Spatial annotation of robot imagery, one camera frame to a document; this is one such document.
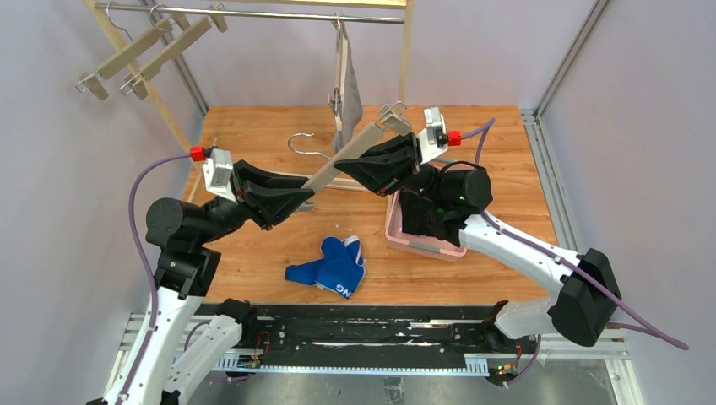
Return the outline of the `wooden hanger with blue underwear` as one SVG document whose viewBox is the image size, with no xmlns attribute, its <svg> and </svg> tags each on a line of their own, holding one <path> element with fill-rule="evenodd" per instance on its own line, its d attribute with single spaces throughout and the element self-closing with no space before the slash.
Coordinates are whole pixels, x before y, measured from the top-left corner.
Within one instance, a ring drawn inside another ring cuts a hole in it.
<svg viewBox="0 0 716 405">
<path fill-rule="evenodd" d="M 302 188 L 310 188 L 315 192 L 314 195 L 316 195 L 339 174 L 344 174 L 344 167 L 334 167 L 334 163 L 338 159 L 357 158 L 374 145 L 386 142 L 397 135 L 405 135 L 408 132 L 413 132 L 412 125 L 404 118 L 404 112 L 406 110 L 407 106 L 401 101 L 382 107 L 378 112 L 378 118 L 374 122 L 366 125 L 346 146 L 334 154 L 318 172 L 308 179 Z M 374 194 L 380 197 L 389 195 L 384 193 Z"/>
</svg>

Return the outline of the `pink plastic laundry basket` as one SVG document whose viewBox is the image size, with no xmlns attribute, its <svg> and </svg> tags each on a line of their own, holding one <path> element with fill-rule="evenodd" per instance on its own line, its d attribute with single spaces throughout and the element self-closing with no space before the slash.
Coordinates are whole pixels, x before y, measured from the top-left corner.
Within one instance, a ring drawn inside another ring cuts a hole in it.
<svg viewBox="0 0 716 405">
<path fill-rule="evenodd" d="M 457 262 L 467 253 L 464 247 L 457 247 L 448 241 L 425 235 L 412 235 L 403 231 L 403 212 L 396 192 L 388 205 L 384 235 L 388 247 L 400 251 L 430 257 L 445 262 Z"/>
</svg>

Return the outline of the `wooden clothes rack frame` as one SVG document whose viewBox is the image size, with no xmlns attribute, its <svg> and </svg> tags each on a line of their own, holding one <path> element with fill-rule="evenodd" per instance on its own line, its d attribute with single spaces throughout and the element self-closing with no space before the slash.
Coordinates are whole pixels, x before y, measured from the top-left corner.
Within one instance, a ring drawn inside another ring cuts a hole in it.
<svg viewBox="0 0 716 405">
<path fill-rule="evenodd" d="M 320 154 L 333 154 L 334 114 L 328 97 L 334 88 L 335 28 L 333 21 L 226 17 L 228 30 L 215 26 L 187 48 L 193 77 L 203 91 L 207 114 L 201 130 L 185 132 L 183 121 L 196 109 L 172 110 L 168 102 L 179 88 L 160 92 L 149 84 L 149 101 L 180 146 L 191 141 L 214 143 L 234 159 L 267 170 L 309 175 Z M 343 22 L 363 104 L 361 126 L 381 103 L 396 100 L 404 68 L 399 61 L 401 27 Z M 140 56 L 155 57 L 160 42 Z"/>
</svg>

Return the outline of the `empty wooden clip hanger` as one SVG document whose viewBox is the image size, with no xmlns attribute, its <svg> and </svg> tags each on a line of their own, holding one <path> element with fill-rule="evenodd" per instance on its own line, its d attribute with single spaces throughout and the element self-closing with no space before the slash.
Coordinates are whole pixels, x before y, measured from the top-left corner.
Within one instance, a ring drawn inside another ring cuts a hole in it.
<svg viewBox="0 0 716 405">
<path fill-rule="evenodd" d="M 155 28 L 155 24 L 158 22 L 168 24 L 171 13 L 168 13 L 165 17 L 161 15 L 155 17 L 154 14 L 156 13 L 145 13 L 148 15 L 150 27 L 140 35 L 137 35 L 137 37 L 132 37 L 126 28 L 121 27 L 112 20 L 112 11 L 113 10 L 104 10 L 105 20 L 115 31 L 123 33 L 122 44 L 94 71 L 81 74 L 79 76 L 79 81 L 75 84 L 75 89 L 78 92 L 89 92 L 98 100 L 105 100 L 108 97 L 108 92 L 103 85 L 106 80 L 113 78 L 123 69 L 130 68 L 143 53 L 149 50 L 156 43 L 166 41 L 166 38 L 172 34 L 172 31 L 175 28 L 181 30 L 180 27 L 174 25 L 171 33 L 165 32 L 164 35 L 159 38 L 160 31 Z"/>
</svg>

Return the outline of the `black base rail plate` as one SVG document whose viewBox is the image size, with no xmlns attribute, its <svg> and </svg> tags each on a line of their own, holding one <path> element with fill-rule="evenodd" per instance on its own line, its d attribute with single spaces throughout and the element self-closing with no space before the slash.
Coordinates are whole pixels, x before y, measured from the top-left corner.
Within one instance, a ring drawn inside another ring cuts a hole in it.
<svg viewBox="0 0 716 405">
<path fill-rule="evenodd" d="M 466 355 L 506 361 L 532 351 L 498 337 L 484 305 L 269 305 L 234 348 L 265 366 L 463 368 Z"/>
</svg>

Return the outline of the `black underwear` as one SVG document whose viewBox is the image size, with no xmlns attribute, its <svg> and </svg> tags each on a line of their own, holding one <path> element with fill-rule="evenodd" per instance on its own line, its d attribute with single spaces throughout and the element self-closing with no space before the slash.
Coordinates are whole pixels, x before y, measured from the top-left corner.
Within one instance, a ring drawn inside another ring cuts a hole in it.
<svg viewBox="0 0 716 405">
<path fill-rule="evenodd" d="M 446 211 L 435 203 L 408 191 L 399 194 L 402 231 L 409 235 L 429 236 L 460 247 L 459 230 L 464 216 Z"/>
</svg>

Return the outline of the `wooden hanger with grey underwear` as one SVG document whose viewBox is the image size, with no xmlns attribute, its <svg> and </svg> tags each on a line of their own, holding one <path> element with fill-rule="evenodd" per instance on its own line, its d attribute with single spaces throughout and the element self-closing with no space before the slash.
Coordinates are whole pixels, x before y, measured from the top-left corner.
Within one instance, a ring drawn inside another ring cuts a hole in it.
<svg viewBox="0 0 716 405">
<path fill-rule="evenodd" d="M 340 131 L 343 127 L 342 114 L 344 108 L 344 92 L 348 71 L 349 41 L 345 24 L 340 16 L 335 15 L 332 22 L 335 28 L 334 88 L 328 97 L 328 105 L 334 114 L 335 127 Z"/>
</svg>

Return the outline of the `blue underwear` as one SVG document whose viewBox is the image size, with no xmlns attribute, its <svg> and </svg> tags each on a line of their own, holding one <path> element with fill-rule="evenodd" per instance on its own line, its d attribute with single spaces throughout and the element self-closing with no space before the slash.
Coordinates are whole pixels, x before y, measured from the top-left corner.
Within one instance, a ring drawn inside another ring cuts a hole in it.
<svg viewBox="0 0 716 405">
<path fill-rule="evenodd" d="M 319 249 L 322 258 L 287 266 L 285 280 L 317 286 L 350 299 L 366 276 L 360 238 L 357 235 L 344 239 L 329 236 Z"/>
</svg>

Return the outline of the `metal hanging rod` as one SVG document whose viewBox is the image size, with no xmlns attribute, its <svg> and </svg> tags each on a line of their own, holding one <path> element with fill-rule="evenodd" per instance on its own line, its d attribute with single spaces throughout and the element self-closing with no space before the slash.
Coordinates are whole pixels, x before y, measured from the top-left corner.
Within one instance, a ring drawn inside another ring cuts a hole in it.
<svg viewBox="0 0 716 405">
<path fill-rule="evenodd" d="M 185 14 L 185 15 L 203 15 L 203 16 L 221 16 L 236 18 L 256 18 L 256 19 L 290 19 L 305 21 L 341 21 L 355 22 L 362 24 L 392 24 L 404 25 L 405 18 L 397 17 L 361 17 L 347 15 L 328 15 L 328 14 L 310 14 L 310 13 L 267 13 L 267 12 L 249 12 L 235 11 L 227 9 L 208 9 L 208 8 L 184 8 L 184 7 L 167 7 L 167 6 L 141 6 L 120 3 L 91 3 L 90 6 L 95 9 L 116 10 L 123 12 L 137 13 L 167 13 L 167 14 Z"/>
</svg>

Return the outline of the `grey underwear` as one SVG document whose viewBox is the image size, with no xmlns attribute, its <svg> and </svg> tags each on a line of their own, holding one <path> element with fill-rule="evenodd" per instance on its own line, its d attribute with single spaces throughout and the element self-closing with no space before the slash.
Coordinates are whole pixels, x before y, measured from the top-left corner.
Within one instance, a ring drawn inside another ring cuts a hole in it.
<svg viewBox="0 0 716 405">
<path fill-rule="evenodd" d="M 344 108 L 342 114 L 343 127 L 340 131 L 337 131 L 335 128 L 335 134 L 331 143 L 334 154 L 338 153 L 352 139 L 354 130 L 363 117 L 363 104 L 361 102 L 357 76 L 355 74 L 354 63 L 352 60 L 349 36 L 348 41 L 348 71 L 345 83 Z"/>
</svg>

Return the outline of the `wooden clip hanger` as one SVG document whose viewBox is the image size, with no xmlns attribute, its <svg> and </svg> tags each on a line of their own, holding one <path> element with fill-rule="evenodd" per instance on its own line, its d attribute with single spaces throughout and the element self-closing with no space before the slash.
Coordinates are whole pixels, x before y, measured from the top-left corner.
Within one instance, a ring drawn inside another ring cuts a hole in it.
<svg viewBox="0 0 716 405">
<path fill-rule="evenodd" d="M 144 100 L 149 95 L 148 82 L 159 74 L 167 62 L 180 57 L 187 48 L 206 34 L 212 26 L 215 26 L 221 33 L 228 30 L 225 17 L 217 13 L 206 14 L 191 24 L 188 23 L 184 13 L 172 13 L 168 24 L 161 22 L 155 24 L 155 28 L 160 31 L 159 38 L 165 32 L 171 33 L 174 25 L 180 27 L 182 33 L 166 45 L 153 59 L 142 66 L 137 73 L 126 77 L 126 82 L 120 88 L 123 95 L 134 93 L 140 100 Z"/>
<path fill-rule="evenodd" d="M 154 14 L 156 13 L 145 13 L 148 15 L 150 27 L 140 35 L 137 35 L 137 37 L 132 37 L 126 28 L 121 27 L 112 20 L 112 11 L 113 10 L 104 10 L 105 20 L 115 31 L 123 33 L 122 44 L 94 71 L 81 74 L 79 76 L 79 81 L 75 84 L 75 89 L 78 92 L 89 92 L 98 100 L 105 100 L 108 97 L 108 92 L 103 85 L 106 80 L 113 78 L 123 69 L 130 68 L 143 53 L 149 50 L 156 43 L 166 41 L 166 38 L 172 34 L 172 31 L 175 28 L 181 30 L 180 27 L 174 25 L 171 33 L 165 32 L 164 35 L 159 38 L 160 31 L 155 28 L 155 24 L 158 22 L 168 24 L 171 13 L 168 13 L 165 17 L 161 15 L 155 17 Z"/>
</svg>

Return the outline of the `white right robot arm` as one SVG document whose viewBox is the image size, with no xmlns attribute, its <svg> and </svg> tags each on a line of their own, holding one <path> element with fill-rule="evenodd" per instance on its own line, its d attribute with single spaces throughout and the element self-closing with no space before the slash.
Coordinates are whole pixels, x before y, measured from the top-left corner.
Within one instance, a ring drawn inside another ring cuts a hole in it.
<svg viewBox="0 0 716 405">
<path fill-rule="evenodd" d="M 578 253 L 553 246 L 489 213 L 491 179 L 485 167 L 424 161 L 410 133 L 359 157 L 339 158 L 334 168 L 381 197 L 414 195 L 425 204 L 417 219 L 427 235 L 489 256 L 547 292 L 542 299 L 496 303 L 483 321 L 492 344 L 558 333 L 593 347 L 615 313 L 621 293 L 608 257 L 594 248 Z"/>
</svg>

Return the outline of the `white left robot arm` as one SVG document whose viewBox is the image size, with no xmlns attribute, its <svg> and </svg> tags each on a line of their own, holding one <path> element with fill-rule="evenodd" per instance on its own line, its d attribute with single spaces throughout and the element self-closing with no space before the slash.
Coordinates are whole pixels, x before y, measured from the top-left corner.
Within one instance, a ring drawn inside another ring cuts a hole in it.
<svg viewBox="0 0 716 405">
<path fill-rule="evenodd" d="M 225 176 L 227 196 L 202 206 L 163 197 L 149 207 L 145 239 L 160 248 L 156 268 L 149 271 L 149 306 L 127 362 L 95 403 L 185 404 L 229 349 L 257 337 L 257 309 L 228 299 L 188 349 L 176 353 L 220 263 L 220 252 L 208 243 L 236 232 L 248 220 L 271 230 L 314 195 L 308 181 L 240 160 Z"/>
</svg>

